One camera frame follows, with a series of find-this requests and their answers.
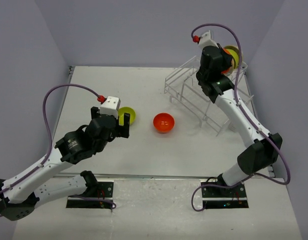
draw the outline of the red connector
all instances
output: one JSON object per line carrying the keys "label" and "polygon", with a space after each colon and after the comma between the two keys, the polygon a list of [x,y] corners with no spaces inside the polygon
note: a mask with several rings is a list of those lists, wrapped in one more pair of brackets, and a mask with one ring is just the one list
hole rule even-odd
{"label": "red connector", "polygon": [[106,101],[106,98],[103,95],[99,95],[97,98],[97,101],[99,101],[101,104],[103,104]]}
{"label": "red connector", "polygon": [[193,42],[195,43],[199,43],[199,40],[200,40],[200,37],[198,37],[197,35],[195,35],[194,37],[193,37]]}

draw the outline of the green bowl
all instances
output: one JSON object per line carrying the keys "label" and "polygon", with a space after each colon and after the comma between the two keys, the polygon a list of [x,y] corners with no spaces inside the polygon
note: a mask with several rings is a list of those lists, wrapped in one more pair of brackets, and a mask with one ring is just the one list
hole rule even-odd
{"label": "green bowl", "polygon": [[119,116],[119,125],[124,125],[124,113],[130,114],[130,120],[129,120],[129,125],[132,125],[133,122],[135,121],[136,118],[136,112],[134,109],[128,107],[128,106],[124,106],[121,107],[118,110],[118,116]]}

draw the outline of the yellow bowl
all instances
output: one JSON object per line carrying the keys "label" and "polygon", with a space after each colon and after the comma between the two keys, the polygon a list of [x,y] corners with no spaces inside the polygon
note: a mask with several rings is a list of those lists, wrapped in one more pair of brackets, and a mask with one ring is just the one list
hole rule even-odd
{"label": "yellow bowl", "polygon": [[124,125],[124,113],[130,114],[129,125],[132,125],[133,122],[135,121],[135,118],[136,118],[135,110],[130,108],[130,107],[128,107],[128,106],[121,107],[118,110],[119,125]]}
{"label": "yellow bowl", "polygon": [[238,68],[238,62],[239,62],[239,49],[237,46],[233,46],[233,45],[228,45],[225,46],[224,49],[226,49],[227,51],[229,51],[229,53],[233,56],[233,59],[235,61],[235,65],[234,65],[234,69]]}

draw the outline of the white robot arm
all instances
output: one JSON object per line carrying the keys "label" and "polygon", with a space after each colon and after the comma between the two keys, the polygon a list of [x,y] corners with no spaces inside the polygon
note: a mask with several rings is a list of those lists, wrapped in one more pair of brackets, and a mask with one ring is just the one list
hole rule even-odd
{"label": "white robot arm", "polygon": [[[116,137],[129,137],[130,116],[126,113],[123,116],[124,125],[120,126],[119,105],[119,98],[109,96],[100,107],[92,107],[89,125],[82,125],[76,131],[68,132],[56,143],[44,164],[41,163],[45,156],[20,174],[8,180],[0,179],[0,214],[15,221],[47,202],[71,195],[88,197],[97,191],[97,180],[90,171],[63,179],[57,185],[49,185],[46,181],[103,151],[106,144]],[[14,184],[24,176],[28,177]]]}
{"label": "white robot arm", "polygon": [[208,41],[210,35],[198,38],[198,45],[204,38],[207,40],[201,43],[203,50],[196,78],[204,94],[233,123],[246,147],[246,150],[237,157],[237,163],[217,177],[217,185],[223,186],[222,189],[229,189],[226,187],[235,186],[257,171],[273,164],[278,158],[278,152],[268,139],[280,149],[282,138],[278,133],[271,134],[261,125],[241,100],[239,94],[235,93],[232,81],[223,74],[232,66],[232,56],[225,52],[219,44],[215,46],[210,40]]}

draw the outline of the cable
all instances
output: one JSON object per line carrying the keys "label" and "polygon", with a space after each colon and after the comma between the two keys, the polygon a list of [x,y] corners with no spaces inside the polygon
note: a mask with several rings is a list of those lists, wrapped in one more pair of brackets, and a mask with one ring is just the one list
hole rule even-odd
{"label": "cable", "polygon": [[103,189],[101,189],[100,191],[102,192],[103,199],[105,199],[105,193],[104,193]]}
{"label": "cable", "polygon": [[[103,194],[103,199],[105,199],[105,194],[104,194],[104,191],[102,190],[102,194]],[[100,192],[99,192],[99,190],[97,191],[97,198],[98,199],[100,199]],[[100,207],[103,209],[104,208],[104,204],[103,204],[103,202],[99,202],[99,205],[100,205]]]}
{"label": "cable", "polygon": [[237,200],[238,200],[238,202],[240,202],[240,201],[239,201],[239,193],[236,192],[236,195],[237,195]]}
{"label": "cable", "polygon": [[[45,97],[44,97],[44,100],[43,100],[43,107],[42,107],[42,111],[43,111],[43,118],[44,118],[44,122],[45,122],[45,126],[46,126],[46,130],[47,130],[47,136],[48,136],[48,150],[47,150],[47,153],[44,157],[44,159],[42,160],[42,162],[40,163],[41,165],[44,165],[44,163],[48,160],[49,156],[50,156],[50,153],[52,151],[52,134],[51,134],[51,131],[50,131],[50,128],[49,128],[49,124],[48,124],[48,121],[47,121],[47,116],[46,116],[46,101],[47,101],[47,98],[48,96],[56,89],[58,88],[61,88],[61,87],[77,87],[77,88],[81,88],[81,89],[85,89],[89,92],[91,92],[92,94],[94,94],[95,96],[97,97],[100,97],[100,95],[98,95],[94,90],[88,88],[88,87],[85,87],[85,86],[82,86],[82,85],[79,85],[79,84],[71,84],[71,83],[68,83],[68,84],[61,84],[61,85],[58,85],[58,86],[55,86],[53,87],[52,89],[50,89]],[[29,173],[27,173],[26,175],[24,175],[23,177],[21,177],[20,179],[18,179],[17,181],[15,181],[14,183],[12,183],[10,185],[10,188],[14,187],[15,185],[19,184],[20,182],[22,182],[23,180],[25,180],[26,178],[28,178],[29,176],[31,176],[34,172],[36,172],[37,170],[39,169],[39,167],[34,167]],[[10,188],[5,188],[3,190],[0,191],[0,195],[3,194],[4,192],[8,191]]]}
{"label": "cable", "polygon": [[231,200],[231,202],[234,200],[234,198],[235,198],[235,194],[233,194],[233,197],[232,197],[232,200]]}
{"label": "cable", "polygon": [[[198,29],[200,29],[200,28],[202,28],[202,27],[208,27],[208,26],[216,26],[216,27],[221,27],[221,28],[224,28],[224,29],[226,29],[226,30],[228,30],[232,35],[233,35],[233,37],[235,38],[235,41],[236,41],[236,43],[237,43],[237,46],[238,46],[238,55],[239,55],[239,62],[238,62],[238,68],[237,68],[237,74],[236,74],[236,80],[235,80],[235,87],[234,87],[234,95],[235,95],[235,101],[236,101],[236,103],[239,103],[239,98],[238,98],[238,81],[239,81],[239,72],[240,72],[240,69],[241,69],[241,65],[242,65],[242,50],[241,50],[241,45],[240,45],[240,42],[239,42],[239,40],[238,40],[238,37],[237,37],[237,35],[229,28],[229,27],[227,27],[227,26],[225,26],[225,25],[222,25],[222,24],[219,24],[219,23],[207,23],[207,24],[202,24],[202,25],[199,25],[198,27],[196,27],[196,28],[194,28],[193,30],[192,30],[192,32],[191,32],[191,37],[192,37],[192,39],[194,39],[194,32],[196,31],[196,30],[198,30]],[[261,174],[261,173],[255,173],[255,175],[258,175],[258,176],[262,176],[262,177],[264,177],[264,178],[266,178],[266,179],[268,179],[268,180],[271,180],[271,181],[273,181],[273,182],[275,182],[275,183],[277,183],[277,184],[281,184],[281,185],[288,185],[289,183],[290,183],[290,180],[291,180],[291,174],[290,174],[290,169],[289,169],[289,166],[288,166],[288,164],[287,164],[287,161],[286,161],[286,159],[285,159],[285,156],[283,155],[283,153],[281,152],[281,150],[274,144],[274,142],[268,137],[268,136],[266,136],[266,134],[263,132],[263,131],[261,131],[259,128],[258,128],[258,126],[257,126],[257,124],[255,124],[254,122],[253,122],[253,120],[248,116],[248,114],[247,114],[247,112],[244,110],[244,108],[240,105],[240,104],[237,104],[238,106],[239,106],[239,109],[242,111],[242,113],[244,114],[244,116],[247,118],[247,120],[250,122],[250,124],[273,146],[273,148],[278,152],[278,154],[279,154],[279,156],[281,157],[281,159],[282,159],[282,161],[283,161],[283,163],[284,163],[284,166],[285,166],[285,168],[286,168],[286,172],[287,172],[287,180],[285,181],[285,182],[281,182],[281,181],[278,181],[278,180],[276,180],[276,179],[273,179],[273,178],[271,178],[271,177],[269,177],[269,176],[266,176],[266,175],[263,175],[263,174]],[[246,180],[248,180],[249,178],[251,178],[253,175],[250,175],[250,176],[248,176],[247,178],[245,178],[244,180],[242,180],[242,182],[244,182],[244,181],[246,181]],[[194,207],[194,204],[193,204],[193,200],[194,200],[194,196],[195,196],[195,193],[199,190],[199,189],[201,189],[201,188],[205,188],[205,187],[216,187],[216,188],[222,188],[222,189],[231,189],[231,188],[234,188],[234,187],[236,187],[236,186],[238,186],[240,184],[240,182],[239,183],[237,183],[237,184],[235,184],[235,185],[233,185],[233,186],[220,186],[220,185],[214,185],[214,184],[206,184],[206,185],[202,185],[202,186],[199,186],[198,188],[196,188],[195,189],[195,191],[194,191],[194,193],[193,193],[193,195],[192,195],[192,199],[191,199],[191,204],[192,204],[192,208],[195,210],[195,211],[197,211],[197,212],[200,212],[200,211],[203,211],[204,210],[204,208],[202,208],[202,209],[196,209],[195,207]]]}
{"label": "cable", "polygon": [[79,196],[79,195],[72,195],[70,196],[72,198],[78,198],[78,199],[83,199],[85,201],[99,201],[102,203],[106,203],[111,205],[111,209],[115,209],[117,207],[116,203],[112,202],[111,200],[106,200],[106,199],[98,199],[98,198],[93,198],[93,197],[84,197],[84,196]]}
{"label": "cable", "polygon": [[214,179],[215,181],[217,181],[217,178],[215,176],[211,176],[207,178],[206,183],[208,183],[211,179]]}

